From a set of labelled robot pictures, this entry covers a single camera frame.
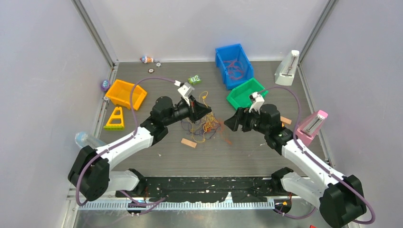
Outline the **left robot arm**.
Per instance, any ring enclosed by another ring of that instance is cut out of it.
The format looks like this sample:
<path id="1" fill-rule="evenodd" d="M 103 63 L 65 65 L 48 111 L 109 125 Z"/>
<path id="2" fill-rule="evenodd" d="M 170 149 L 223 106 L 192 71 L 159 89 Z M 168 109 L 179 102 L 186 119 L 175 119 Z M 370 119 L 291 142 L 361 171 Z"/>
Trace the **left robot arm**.
<path id="1" fill-rule="evenodd" d="M 75 186 L 78 205 L 85 201 L 94 201 L 110 191 L 129 191 L 139 197 L 145 193 L 146 184 L 142 175 L 130 169 L 114 171 L 114 167 L 136 152 L 149 148 L 161 141 L 168 134 L 168 126 L 189 119 L 192 122 L 202 119 L 211 112 L 211 107 L 196 101 L 193 96 L 186 101 L 173 104 L 167 96 L 159 97 L 150 116 L 132 133 L 105 146 L 92 148 L 85 146 L 69 172 L 68 180 Z"/>

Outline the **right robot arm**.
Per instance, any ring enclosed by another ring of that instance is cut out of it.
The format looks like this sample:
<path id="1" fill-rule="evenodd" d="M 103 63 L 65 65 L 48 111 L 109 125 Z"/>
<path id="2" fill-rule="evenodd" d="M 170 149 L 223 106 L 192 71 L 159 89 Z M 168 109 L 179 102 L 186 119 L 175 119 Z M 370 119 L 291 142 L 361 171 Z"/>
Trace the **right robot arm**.
<path id="1" fill-rule="evenodd" d="M 262 133 L 267 145 L 297 165 L 309 178 L 304 179 L 291 168 L 282 168 L 271 175 L 274 193 L 294 193 L 317 208 L 324 221 L 341 228 L 367 212 L 363 188 L 354 176 L 345 176 L 313 154 L 280 120 L 273 104 L 264 104 L 258 111 L 238 108 L 224 121 L 233 132 Z"/>

